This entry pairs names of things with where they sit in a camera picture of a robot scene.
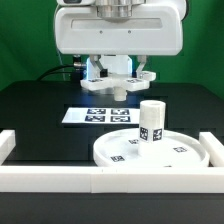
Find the white paper sheet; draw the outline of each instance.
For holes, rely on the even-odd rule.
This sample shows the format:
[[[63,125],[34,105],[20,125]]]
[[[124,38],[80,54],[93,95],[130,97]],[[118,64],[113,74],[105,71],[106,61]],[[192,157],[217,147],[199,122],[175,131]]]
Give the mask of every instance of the white paper sheet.
[[[139,109],[71,107],[62,123],[138,124]]]

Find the black tabletop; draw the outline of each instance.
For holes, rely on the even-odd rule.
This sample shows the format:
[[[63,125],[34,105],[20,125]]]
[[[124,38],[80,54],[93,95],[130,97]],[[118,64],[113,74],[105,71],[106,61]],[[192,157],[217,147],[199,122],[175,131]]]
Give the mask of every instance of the black tabletop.
[[[127,101],[83,91],[69,82],[16,82],[0,92],[0,130],[15,129],[17,146],[3,165],[89,165],[94,141],[137,125],[61,123],[69,107],[139,108],[166,102],[165,127],[198,138],[211,131],[224,143],[224,101],[194,84],[152,83]],[[0,223],[222,224],[223,194],[1,193]]]

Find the black and white pattern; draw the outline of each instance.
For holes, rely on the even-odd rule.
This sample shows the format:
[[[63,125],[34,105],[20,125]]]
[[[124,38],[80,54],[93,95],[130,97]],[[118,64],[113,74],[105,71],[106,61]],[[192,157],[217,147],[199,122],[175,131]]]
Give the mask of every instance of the black and white pattern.
[[[111,157],[111,159],[112,159],[114,162],[125,161],[125,159],[124,159],[122,156],[114,156],[114,157]]]
[[[111,109],[113,115],[129,115],[129,109]]]
[[[162,139],[162,129],[153,130],[153,141]]]
[[[127,82],[138,83],[138,82],[143,82],[143,81],[141,79],[128,79]]]
[[[106,109],[88,109],[87,114],[106,114]]]
[[[148,129],[140,127],[140,138],[145,141],[148,141],[148,139],[149,139]]]
[[[138,144],[138,139],[128,140],[132,145]]]
[[[90,79],[89,82],[102,82],[102,79]]]
[[[177,148],[173,148],[176,152],[187,152],[188,150],[185,149],[184,147],[177,147]]]
[[[87,115],[85,118],[86,122],[105,122],[105,116],[91,116]]]
[[[111,116],[111,122],[131,122],[131,118],[129,116]]]

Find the round white platform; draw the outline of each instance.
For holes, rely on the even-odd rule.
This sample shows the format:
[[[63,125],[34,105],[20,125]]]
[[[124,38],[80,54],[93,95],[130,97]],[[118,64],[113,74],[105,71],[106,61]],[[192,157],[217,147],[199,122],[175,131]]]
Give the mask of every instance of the round white platform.
[[[138,154],[139,129],[124,129],[105,134],[94,143],[98,166],[118,167],[206,167],[209,155],[199,141],[189,136],[164,131],[156,150],[147,156]]]

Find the green wall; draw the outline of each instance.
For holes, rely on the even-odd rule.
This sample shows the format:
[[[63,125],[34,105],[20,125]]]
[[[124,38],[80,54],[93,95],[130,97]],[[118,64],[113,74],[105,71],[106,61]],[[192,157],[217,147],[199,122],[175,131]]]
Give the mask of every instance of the green wall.
[[[0,89],[34,80],[59,64],[52,28],[55,7],[56,0],[1,1]],[[199,83],[224,99],[223,10],[223,0],[190,0],[183,51],[152,57],[147,65],[158,73],[158,81]]]

